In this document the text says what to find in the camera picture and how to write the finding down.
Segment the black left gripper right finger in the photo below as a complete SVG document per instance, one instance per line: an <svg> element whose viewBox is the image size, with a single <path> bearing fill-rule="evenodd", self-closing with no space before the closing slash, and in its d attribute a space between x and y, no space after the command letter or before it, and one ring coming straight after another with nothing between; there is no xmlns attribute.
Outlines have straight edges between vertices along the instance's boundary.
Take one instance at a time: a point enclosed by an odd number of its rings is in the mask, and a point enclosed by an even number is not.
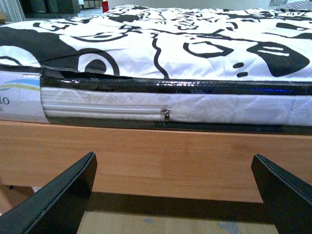
<svg viewBox="0 0 312 234"><path fill-rule="evenodd" d="M280 234L312 232L312 186L261 154L251 169L266 209Z"/></svg>

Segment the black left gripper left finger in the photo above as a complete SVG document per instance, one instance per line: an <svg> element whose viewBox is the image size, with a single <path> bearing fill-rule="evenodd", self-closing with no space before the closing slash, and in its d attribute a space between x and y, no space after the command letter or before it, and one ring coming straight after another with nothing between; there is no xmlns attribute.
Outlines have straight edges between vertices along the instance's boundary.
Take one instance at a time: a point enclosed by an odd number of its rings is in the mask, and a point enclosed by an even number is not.
<svg viewBox="0 0 312 234"><path fill-rule="evenodd" d="M0 217L2 234L75 234L97 170L89 152L21 204Z"/></svg>

